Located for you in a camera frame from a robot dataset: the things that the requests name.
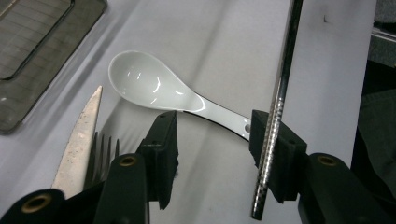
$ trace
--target black machine part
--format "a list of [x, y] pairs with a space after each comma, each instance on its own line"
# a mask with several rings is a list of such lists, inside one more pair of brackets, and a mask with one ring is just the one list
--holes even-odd
[[[268, 114], [253, 110], [249, 150], [260, 159]], [[269, 189], [279, 203], [295, 201], [304, 224], [395, 223], [348, 167], [334, 156], [307, 155], [306, 143], [284, 123], [279, 135]]]
[[170, 202], [178, 167], [177, 112], [156, 118], [136, 153], [111, 162], [105, 182], [65, 199], [58, 189], [30, 193], [0, 219], [1, 224], [149, 223], [149, 202]]

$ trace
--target spoon handle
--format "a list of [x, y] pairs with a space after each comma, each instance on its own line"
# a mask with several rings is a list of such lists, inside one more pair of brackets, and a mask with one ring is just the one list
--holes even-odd
[[217, 105], [206, 98], [199, 96], [204, 105], [200, 110], [184, 110], [184, 112], [191, 113], [209, 119], [230, 131], [238, 134], [246, 140], [250, 137], [250, 119], [243, 117], [229, 109]]

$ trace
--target fork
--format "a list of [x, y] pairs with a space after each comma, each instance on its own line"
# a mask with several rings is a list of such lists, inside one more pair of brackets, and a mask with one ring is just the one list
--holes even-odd
[[[112, 145], [111, 136], [108, 137], [107, 147], [105, 143], [105, 135], [102, 134], [100, 140], [100, 147], [98, 146], [98, 132], [95, 133], [92, 141], [92, 148], [90, 160], [88, 162], [88, 169], [85, 178], [84, 189], [92, 187], [102, 181], [105, 181], [108, 176], [108, 170], [112, 161]], [[114, 158], [120, 155], [120, 140], [116, 141], [116, 149], [114, 151]]]

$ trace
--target white surface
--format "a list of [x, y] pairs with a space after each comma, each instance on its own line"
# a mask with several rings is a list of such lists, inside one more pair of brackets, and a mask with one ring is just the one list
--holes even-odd
[[116, 55], [108, 78], [114, 90], [129, 102], [151, 109], [189, 112], [249, 140], [250, 119], [198, 95], [151, 54], [128, 50]]
[[[107, 78], [127, 49], [166, 63], [200, 95], [250, 118], [268, 111], [289, 0], [108, 1], [105, 15], [22, 126], [0, 136], [0, 214], [49, 188], [84, 105], [104, 87], [97, 130], [135, 151], [160, 111], [120, 98]], [[283, 121], [308, 153], [350, 164], [375, 1], [305, 0]], [[257, 223], [249, 217], [257, 169], [248, 142], [189, 114], [178, 116], [179, 168], [171, 202], [151, 223]], [[263, 223], [299, 223], [297, 203], [270, 194]]]

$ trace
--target spoon bowl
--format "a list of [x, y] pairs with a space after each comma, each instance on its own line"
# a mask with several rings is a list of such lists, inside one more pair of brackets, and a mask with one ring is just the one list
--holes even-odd
[[114, 90], [131, 103], [192, 113], [249, 139], [250, 119], [198, 95], [150, 54], [129, 50], [116, 55], [108, 67], [108, 76]]

